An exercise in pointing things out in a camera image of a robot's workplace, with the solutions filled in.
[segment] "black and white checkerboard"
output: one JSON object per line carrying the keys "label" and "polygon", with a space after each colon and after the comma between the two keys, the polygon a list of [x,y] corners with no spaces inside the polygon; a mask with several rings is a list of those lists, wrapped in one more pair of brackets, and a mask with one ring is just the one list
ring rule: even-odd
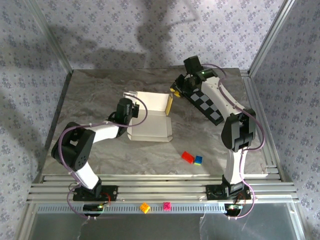
{"label": "black and white checkerboard", "polygon": [[214,125],[217,126],[224,120],[214,102],[199,89],[195,89],[190,96],[186,97],[188,98],[189,102],[199,109],[200,112],[202,112],[211,122],[213,122]]}

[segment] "white cardboard box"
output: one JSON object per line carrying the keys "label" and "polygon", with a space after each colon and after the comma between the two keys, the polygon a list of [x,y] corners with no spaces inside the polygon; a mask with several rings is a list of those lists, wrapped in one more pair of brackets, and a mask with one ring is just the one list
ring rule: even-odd
{"label": "white cardboard box", "polygon": [[[171,118],[168,117],[168,114],[173,101],[172,93],[137,91],[135,95],[145,103],[148,109],[148,116],[142,124],[127,128],[129,139],[132,141],[170,142],[173,137]],[[130,99],[139,104],[138,118],[132,118],[129,124],[134,125],[144,119],[146,109],[135,98]]]}

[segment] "marble tabletop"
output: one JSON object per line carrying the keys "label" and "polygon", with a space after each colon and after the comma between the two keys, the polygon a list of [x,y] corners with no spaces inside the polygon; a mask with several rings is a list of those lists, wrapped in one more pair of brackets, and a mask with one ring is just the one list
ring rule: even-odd
{"label": "marble tabletop", "polygon": [[[249,106],[239,69],[226,69],[226,89],[242,105]],[[183,68],[74,70],[61,114],[46,156],[43,175],[65,175],[67,171],[51,157],[51,149],[69,122],[99,123],[115,111],[123,92],[169,93],[170,85],[184,74]],[[186,99],[174,97],[169,113],[170,142],[130,141],[127,133],[116,139],[95,143],[89,164],[96,174],[210,174],[221,176],[226,167],[227,149],[221,141],[224,122],[215,126]],[[252,146],[259,145],[256,138]],[[187,163],[187,151],[203,157],[202,165]],[[266,162],[262,151],[247,155],[244,172],[261,174]]]}

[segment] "blue block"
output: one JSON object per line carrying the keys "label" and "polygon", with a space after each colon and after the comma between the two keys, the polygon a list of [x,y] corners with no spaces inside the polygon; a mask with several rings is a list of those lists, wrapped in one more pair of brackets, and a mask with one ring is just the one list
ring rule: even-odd
{"label": "blue block", "polygon": [[194,164],[201,165],[202,164],[202,156],[195,156]]}

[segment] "wall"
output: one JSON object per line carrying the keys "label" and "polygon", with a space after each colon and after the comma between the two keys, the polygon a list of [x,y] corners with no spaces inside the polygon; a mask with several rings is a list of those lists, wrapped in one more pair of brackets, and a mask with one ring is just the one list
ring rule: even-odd
{"label": "wall", "polygon": [[320,239],[320,2],[296,2],[253,79],[283,169]]}
{"label": "wall", "polygon": [[74,69],[248,69],[283,0],[38,0]]}
{"label": "wall", "polygon": [[0,240],[7,240],[45,159],[67,74],[23,1],[1,0],[0,10]]}

